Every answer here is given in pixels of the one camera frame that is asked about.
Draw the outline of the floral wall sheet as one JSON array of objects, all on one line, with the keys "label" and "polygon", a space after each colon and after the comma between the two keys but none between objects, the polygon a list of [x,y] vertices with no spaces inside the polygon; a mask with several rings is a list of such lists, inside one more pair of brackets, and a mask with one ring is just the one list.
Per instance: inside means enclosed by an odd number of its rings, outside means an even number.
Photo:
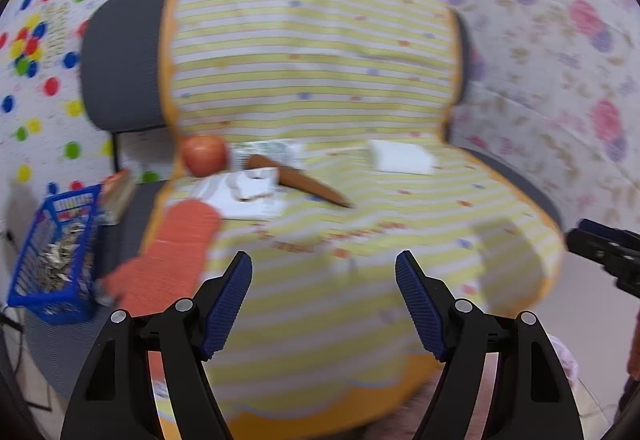
[{"label": "floral wall sheet", "polygon": [[637,1],[446,1],[472,43],[454,141],[533,182],[567,223],[637,229]]}]

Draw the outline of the blue plastic basket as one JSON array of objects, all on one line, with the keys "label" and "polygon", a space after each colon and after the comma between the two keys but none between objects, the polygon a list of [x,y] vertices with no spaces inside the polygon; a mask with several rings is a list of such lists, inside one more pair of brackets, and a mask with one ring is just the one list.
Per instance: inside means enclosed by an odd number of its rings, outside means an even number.
[{"label": "blue plastic basket", "polygon": [[47,197],[18,255],[8,305],[51,325],[86,322],[96,312],[93,248],[102,187]]}]

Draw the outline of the orange knitted cloth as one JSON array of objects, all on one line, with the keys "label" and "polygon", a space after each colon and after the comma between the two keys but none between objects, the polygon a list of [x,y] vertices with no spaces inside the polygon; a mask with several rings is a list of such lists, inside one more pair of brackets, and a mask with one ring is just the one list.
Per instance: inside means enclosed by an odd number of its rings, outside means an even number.
[{"label": "orange knitted cloth", "polygon": [[220,227],[221,215],[206,203],[187,199],[172,205],[145,252],[101,280],[103,292],[134,317],[193,296]]}]

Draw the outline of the yellow striped cover cloth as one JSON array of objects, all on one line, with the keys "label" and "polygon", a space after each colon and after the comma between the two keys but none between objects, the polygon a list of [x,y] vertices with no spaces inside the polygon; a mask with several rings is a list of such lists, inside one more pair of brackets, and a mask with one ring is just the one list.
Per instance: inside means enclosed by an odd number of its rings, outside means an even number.
[{"label": "yellow striped cover cloth", "polygon": [[[206,366],[238,439],[312,439],[390,414],[435,371],[398,291],[396,256],[480,308],[547,294],[558,226],[510,181],[448,145],[462,88],[456,14],[438,0],[165,0],[160,98],[176,137],[294,139],[304,171],[352,202],[284,193],[265,223],[226,223],[207,251],[253,280]],[[370,140],[420,145],[429,175],[375,171]]]}]

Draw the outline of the red apple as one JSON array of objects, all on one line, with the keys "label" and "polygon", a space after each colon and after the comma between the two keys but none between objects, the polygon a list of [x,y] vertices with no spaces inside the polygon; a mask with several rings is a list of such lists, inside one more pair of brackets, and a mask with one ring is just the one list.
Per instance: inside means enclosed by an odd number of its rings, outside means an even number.
[{"label": "red apple", "polygon": [[228,145],[221,137],[186,137],[180,145],[181,160],[194,177],[208,177],[224,171],[228,165]]}]

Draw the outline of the white tissue paper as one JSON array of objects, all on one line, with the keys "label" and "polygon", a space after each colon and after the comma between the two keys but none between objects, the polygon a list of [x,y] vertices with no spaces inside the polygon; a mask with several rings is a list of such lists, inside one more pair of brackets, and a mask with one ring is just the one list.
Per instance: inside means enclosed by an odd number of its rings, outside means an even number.
[{"label": "white tissue paper", "polygon": [[375,171],[383,173],[429,175],[436,157],[420,145],[387,140],[370,140],[369,151]]}]

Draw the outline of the small snack box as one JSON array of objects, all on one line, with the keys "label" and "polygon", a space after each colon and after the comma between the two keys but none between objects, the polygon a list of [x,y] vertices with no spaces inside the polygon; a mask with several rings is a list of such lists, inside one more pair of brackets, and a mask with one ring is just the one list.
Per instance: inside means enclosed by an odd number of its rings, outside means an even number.
[{"label": "small snack box", "polygon": [[102,225],[119,224],[136,190],[136,179],[128,168],[108,176],[101,182],[99,205]]}]

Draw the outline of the white paper scrap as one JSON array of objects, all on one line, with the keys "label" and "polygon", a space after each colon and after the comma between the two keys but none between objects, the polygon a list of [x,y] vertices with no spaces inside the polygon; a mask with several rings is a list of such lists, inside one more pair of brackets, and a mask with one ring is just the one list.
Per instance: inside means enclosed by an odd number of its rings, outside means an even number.
[{"label": "white paper scrap", "polygon": [[212,207],[222,219],[270,220],[285,207],[274,167],[243,169],[199,180],[189,197]]}]

